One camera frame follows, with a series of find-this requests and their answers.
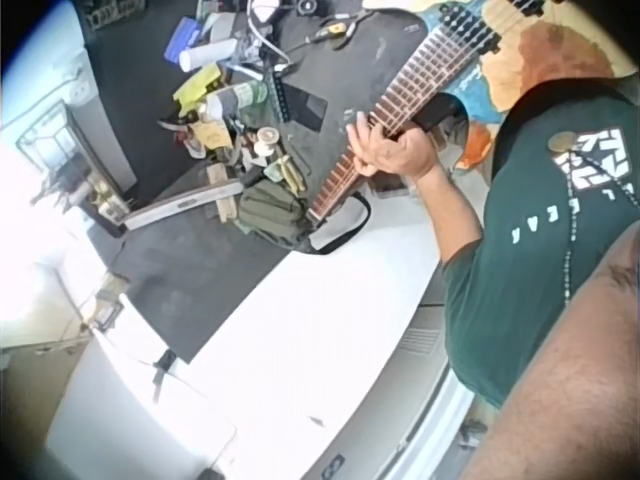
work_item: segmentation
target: green bag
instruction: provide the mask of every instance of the green bag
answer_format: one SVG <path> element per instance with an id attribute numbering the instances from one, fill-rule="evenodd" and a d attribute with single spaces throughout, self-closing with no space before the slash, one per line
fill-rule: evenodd
<path id="1" fill-rule="evenodd" d="M 280 247 L 314 255 L 327 255 L 353 238 L 371 216 L 371 207 L 359 193 L 354 194 L 367 209 L 367 217 L 356 228 L 316 250 L 309 239 L 314 225 L 306 217 L 306 206 L 283 186 L 265 179 L 247 188 L 238 207 L 240 223 Z"/>

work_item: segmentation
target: guitar fretboard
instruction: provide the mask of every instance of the guitar fretboard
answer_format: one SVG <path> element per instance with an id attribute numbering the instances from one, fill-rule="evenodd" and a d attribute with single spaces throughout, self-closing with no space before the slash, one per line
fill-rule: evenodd
<path id="1" fill-rule="evenodd" d="M 429 102 L 474 58 L 446 27 L 438 27 L 424 39 L 391 82 L 369 113 L 369 126 L 382 124 L 387 136 L 402 126 Z M 347 147 L 324 181 L 309 209 L 310 217 L 320 222 L 344 199 L 359 175 L 353 167 L 353 150 Z"/>

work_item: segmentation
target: skin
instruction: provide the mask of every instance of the skin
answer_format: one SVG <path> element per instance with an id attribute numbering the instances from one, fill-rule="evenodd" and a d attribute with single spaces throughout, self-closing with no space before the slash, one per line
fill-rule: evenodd
<path id="1" fill-rule="evenodd" d="M 356 170 L 407 175 L 431 216 L 441 257 L 482 237 L 428 137 L 407 125 L 397 142 L 364 114 L 347 128 Z M 576 293 L 505 403 L 464 480 L 595 480 L 640 475 L 640 222 Z"/>

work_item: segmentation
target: colorful guitar body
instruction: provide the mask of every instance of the colorful guitar body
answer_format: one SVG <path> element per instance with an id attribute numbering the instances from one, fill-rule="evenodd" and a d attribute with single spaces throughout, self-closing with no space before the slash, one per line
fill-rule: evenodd
<path id="1" fill-rule="evenodd" d="M 485 159 L 507 114 L 532 88 L 562 78 L 623 78 L 637 71 L 602 27 L 569 1 L 456 3 L 481 17 L 501 36 L 497 53 L 480 56 L 444 89 L 463 103 L 470 120 L 460 168 L 472 168 Z M 431 31 L 442 23 L 441 7 L 447 4 L 453 2 L 364 0 L 363 7 L 411 12 Z M 529 16 L 516 6 L 528 8 Z"/>

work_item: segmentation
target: yellow paper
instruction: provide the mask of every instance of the yellow paper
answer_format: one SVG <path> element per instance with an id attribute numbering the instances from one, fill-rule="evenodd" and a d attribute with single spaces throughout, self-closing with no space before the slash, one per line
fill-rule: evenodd
<path id="1" fill-rule="evenodd" d="M 197 122 L 191 125 L 195 137 L 209 150 L 231 147 L 231 136 L 224 120 L 213 122 Z"/>
<path id="2" fill-rule="evenodd" d="M 180 115 L 188 111 L 187 107 L 195 104 L 202 96 L 207 93 L 207 85 L 220 78 L 222 73 L 218 65 L 212 63 L 202 67 L 198 73 L 192 75 L 189 80 L 184 82 L 178 90 L 173 94 L 173 99 L 180 102 L 182 110 Z"/>

